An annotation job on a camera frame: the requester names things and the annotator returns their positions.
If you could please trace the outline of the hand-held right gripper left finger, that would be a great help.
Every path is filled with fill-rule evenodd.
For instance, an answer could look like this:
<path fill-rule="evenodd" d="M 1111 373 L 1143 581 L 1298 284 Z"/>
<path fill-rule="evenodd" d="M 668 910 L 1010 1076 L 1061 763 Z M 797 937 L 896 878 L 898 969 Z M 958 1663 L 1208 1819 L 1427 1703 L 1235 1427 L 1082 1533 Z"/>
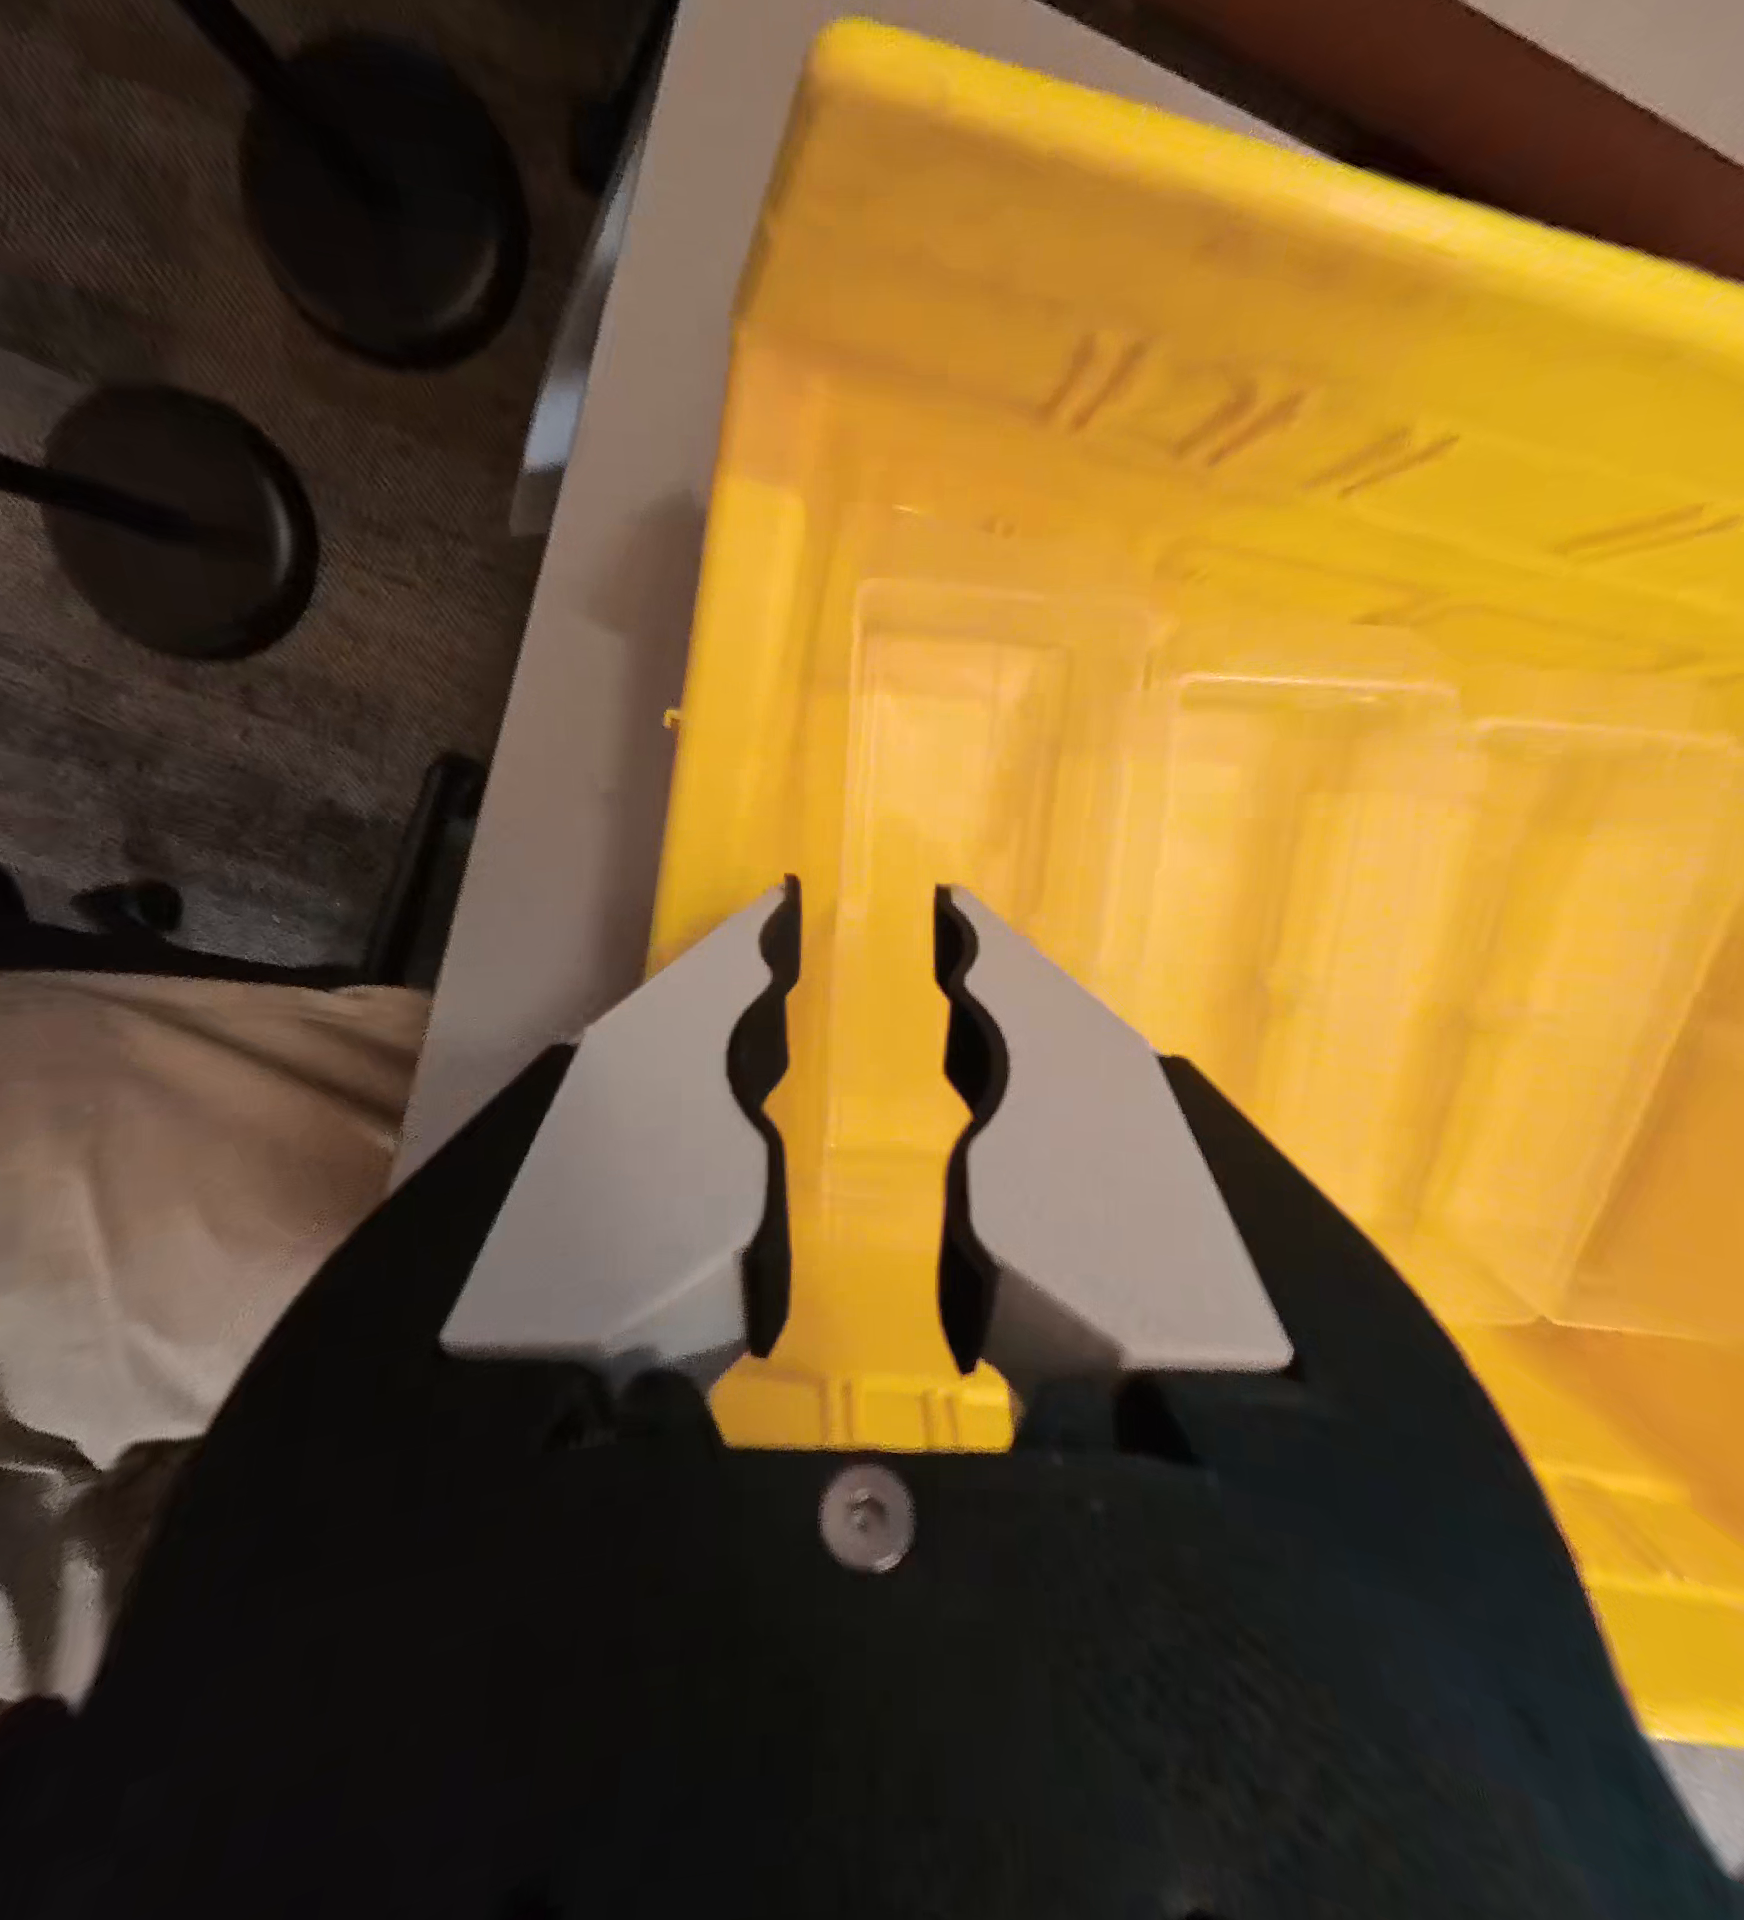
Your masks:
<path fill-rule="evenodd" d="M 472 1357 L 732 1366 L 785 1329 L 785 1142 L 797 878 L 595 1020 L 442 1328 Z"/>

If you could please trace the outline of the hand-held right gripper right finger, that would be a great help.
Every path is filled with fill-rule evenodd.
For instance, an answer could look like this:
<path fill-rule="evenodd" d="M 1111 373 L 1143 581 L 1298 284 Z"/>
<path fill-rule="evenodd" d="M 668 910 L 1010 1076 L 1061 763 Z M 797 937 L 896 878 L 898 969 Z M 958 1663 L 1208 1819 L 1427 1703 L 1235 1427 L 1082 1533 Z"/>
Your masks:
<path fill-rule="evenodd" d="M 963 887 L 933 900 L 947 1162 L 937 1303 L 1010 1383 L 1271 1375 L 1293 1357 L 1148 1038 Z"/>

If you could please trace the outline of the yellow storage bin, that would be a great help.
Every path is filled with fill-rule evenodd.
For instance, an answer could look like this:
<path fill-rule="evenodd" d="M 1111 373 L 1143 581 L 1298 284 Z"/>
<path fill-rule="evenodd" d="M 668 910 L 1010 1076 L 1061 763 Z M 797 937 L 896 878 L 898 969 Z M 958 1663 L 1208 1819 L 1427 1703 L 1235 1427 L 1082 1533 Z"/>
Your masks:
<path fill-rule="evenodd" d="M 934 1303 L 955 1134 L 825 1145 L 859 594 L 1129 594 L 1166 636 L 1074 979 L 1457 1334 L 1646 1729 L 1744 1747 L 1744 901 L 1563 1316 L 1460 1326 L 1404 1263 L 1485 729 L 1744 743 L 1744 286 L 837 22 L 736 301 L 703 548 L 651 966 L 797 878 L 768 1114 L 815 1280 L 715 1385 L 726 1434 L 1004 1440 Z"/>

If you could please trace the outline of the black office chair base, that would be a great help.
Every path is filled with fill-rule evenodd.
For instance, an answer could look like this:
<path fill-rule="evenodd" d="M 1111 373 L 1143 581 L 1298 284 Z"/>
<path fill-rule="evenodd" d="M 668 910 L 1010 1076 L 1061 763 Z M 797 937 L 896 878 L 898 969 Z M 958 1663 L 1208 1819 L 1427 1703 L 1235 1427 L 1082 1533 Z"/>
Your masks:
<path fill-rule="evenodd" d="M 125 881 L 76 896 L 80 922 L 31 916 L 0 864 L 0 973 L 74 972 L 213 979 L 310 990 L 363 985 L 431 990 L 470 856 L 487 768 L 447 752 L 427 766 L 362 958 L 292 967 L 180 943 L 182 898 L 165 881 Z"/>

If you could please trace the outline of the person's beige trousers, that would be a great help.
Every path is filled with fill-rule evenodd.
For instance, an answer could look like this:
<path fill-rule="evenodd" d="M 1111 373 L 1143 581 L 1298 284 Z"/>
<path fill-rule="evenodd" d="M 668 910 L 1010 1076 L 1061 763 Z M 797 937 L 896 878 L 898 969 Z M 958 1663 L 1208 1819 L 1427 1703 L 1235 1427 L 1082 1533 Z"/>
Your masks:
<path fill-rule="evenodd" d="M 427 1014 L 0 972 L 0 1703 L 89 1689 L 236 1380 L 384 1194 Z"/>

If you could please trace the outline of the black stand with round base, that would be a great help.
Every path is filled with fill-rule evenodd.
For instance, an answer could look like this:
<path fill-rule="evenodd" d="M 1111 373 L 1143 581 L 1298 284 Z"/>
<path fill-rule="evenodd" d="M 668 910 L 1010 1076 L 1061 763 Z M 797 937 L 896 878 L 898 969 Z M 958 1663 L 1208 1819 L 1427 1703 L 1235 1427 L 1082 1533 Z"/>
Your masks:
<path fill-rule="evenodd" d="M 237 188 L 283 299 L 391 371 L 483 354 L 525 286 L 530 216 L 484 101 L 427 48 L 346 29 L 277 49 L 234 2 L 179 2 L 243 82 Z"/>
<path fill-rule="evenodd" d="M 68 588 L 119 636 L 186 662 L 258 656 L 305 617 L 321 535 L 286 454 L 213 397 L 95 385 L 34 459 L 0 452 Z"/>

